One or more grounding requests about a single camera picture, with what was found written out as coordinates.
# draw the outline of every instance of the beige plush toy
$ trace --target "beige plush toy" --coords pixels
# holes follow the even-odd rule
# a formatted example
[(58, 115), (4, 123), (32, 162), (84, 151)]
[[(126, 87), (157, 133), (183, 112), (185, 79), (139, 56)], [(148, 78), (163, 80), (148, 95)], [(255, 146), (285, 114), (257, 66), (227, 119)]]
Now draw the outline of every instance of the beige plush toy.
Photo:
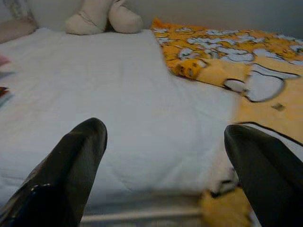
[(126, 0), (84, 0), (81, 10), (65, 22), (65, 31), (75, 35), (102, 33), (107, 17), (112, 27), (120, 33), (137, 33), (143, 27), (141, 17), (124, 4)]

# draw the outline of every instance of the white cartoon character print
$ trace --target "white cartoon character print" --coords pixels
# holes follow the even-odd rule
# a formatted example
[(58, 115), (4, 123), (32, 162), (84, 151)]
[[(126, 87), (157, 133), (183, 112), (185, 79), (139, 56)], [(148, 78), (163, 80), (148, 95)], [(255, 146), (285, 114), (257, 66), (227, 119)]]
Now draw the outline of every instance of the white cartoon character print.
[(238, 33), (239, 31), (238, 30), (232, 30), (232, 31), (218, 31), (218, 30), (213, 30), (213, 29), (209, 29), (209, 30), (206, 30), (206, 33), (208, 35), (232, 35), (232, 34), (235, 34), (235, 33)]
[(265, 102), (278, 96), (285, 87), (286, 79), (297, 79), (297, 74), (268, 69), (259, 64), (253, 64), (248, 82), (228, 79), (224, 85), (230, 90), (245, 93), (251, 102)]
[(250, 36), (249, 34), (246, 35), (237, 35), (240, 40), (237, 40), (238, 43), (244, 43), (247, 41), (253, 41), (254, 43), (260, 43), (264, 41), (264, 38), (257, 39), (256, 37)]
[(165, 43), (169, 43), (169, 42), (172, 42), (172, 41), (174, 41), (174, 40), (171, 40), (168, 37), (158, 38), (158, 43), (159, 44), (165, 44)]
[(268, 58), (272, 58), (272, 59), (275, 59), (276, 61), (284, 61), (284, 62), (287, 62), (285, 61), (283, 58), (279, 57), (277, 54), (275, 53), (271, 53), (269, 52), (268, 50), (266, 49), (255, 49), (253, 51), (253, 53), (257, 56), (263, 56), (263, 57), (268, 57)]
[(165, 28), (154, 28), (153, 30), (156, 33), (166, 33), (166, 32), (168, 32), (168, 30), (165, 29)]
[(293, 45), (293, 46), (290, 46), (289, 48), (292, 49), (295, 52), (303, 53), (303, 45), (302, 46)]
[(221, 58), (224, 61), (250, 63), (255, 59), (252, 53), (248, 53), (245, 50), (224, 47), (218, 47), (217, 50), (226, 54)]
[(221, 38), (216, 38), (216, 39), (209, 39), (209, 38), (190, 38), (187, 39), (187, 42), (189, 44), (200, 44), (202, 46), (206, 45), (206, 44), (216, 44), (217, 46), (222, 46), (222, 44), (218, 44), (219, 42), (227, 42), (230, 45), (235, 45), (237, 42), (236, 40), (232, 40), (232, 39), (221, 39)]
[(194, 51), (190, 48), (184, 48), (178, 53), (178, 57), (180, 60), (193, 59), (198, 55), (198, 53), (194, 53)]
[(288, 41), (295, 41), (301, 45), (303, 45), (303, 40), (301, 39), (296, 39), (296, 38), (293, 38), (293, 37), (290, 37), (290, 36), (286, 36), (286, 35), (275, 35), (275, 38), (278, 38), (278, 39), (286, 39)]
[(182, 27), (176, 30), (176, 32), (192, 32), (193, 30), (191, 30), (188, 27)]

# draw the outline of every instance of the stuffed animal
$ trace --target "stuffed animal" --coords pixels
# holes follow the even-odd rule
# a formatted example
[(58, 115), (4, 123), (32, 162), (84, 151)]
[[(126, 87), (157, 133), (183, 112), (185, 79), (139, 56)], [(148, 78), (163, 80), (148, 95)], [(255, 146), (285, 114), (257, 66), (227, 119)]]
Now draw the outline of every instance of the stuffed animal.
[(107, 17), (120, 33), (137, 33), (143, 27), (141, 17), (124, 4), (126, 0), (84, 0), (81, 10), (65, 22), (65, 31), (75, 35), (92, 35), (105, 31)]

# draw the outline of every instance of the yellow fabric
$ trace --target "yellow fabric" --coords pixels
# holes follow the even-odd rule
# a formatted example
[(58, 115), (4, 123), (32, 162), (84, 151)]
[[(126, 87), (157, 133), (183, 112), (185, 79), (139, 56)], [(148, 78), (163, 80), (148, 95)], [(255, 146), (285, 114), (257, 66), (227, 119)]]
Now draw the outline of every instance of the yellow fabric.
[[(285, 79), (285, 88), (281, 93), (265, 102), (254, 103), (241, 97), (235, 122), (256, 122), (303, 143), (303, 66), (268, 58), (258, 58), (255, 62), (269, 69), (300, 77)], [(273, 108), (276, 105), (282, 105), (283, 109), (279, 111)]]
[(251, 30), (221, 31), (199, 26), (162, 23), (152, 27), (167, 67), (176, 75), (223, 87), (226, 79), (245, 81), (249, 68), (234, 60), (253, 63), (257, 56), (279, 61), (303, 61), (302, 43), (286, 36)]
[(250, 204), (242, 189), (218, 198), (205, 192), (201, 199), (202, 217), (209, 227), (250, 227)]

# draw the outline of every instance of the pink object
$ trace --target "pink object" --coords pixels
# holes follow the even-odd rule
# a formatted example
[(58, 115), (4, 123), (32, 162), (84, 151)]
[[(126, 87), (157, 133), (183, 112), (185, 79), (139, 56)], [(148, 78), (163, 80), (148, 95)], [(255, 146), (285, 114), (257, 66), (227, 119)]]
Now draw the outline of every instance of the pink object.
[(5, 65), (7, 63), (10, 63), (10, 60), (7, 57), (0, 54), (0, 66)]

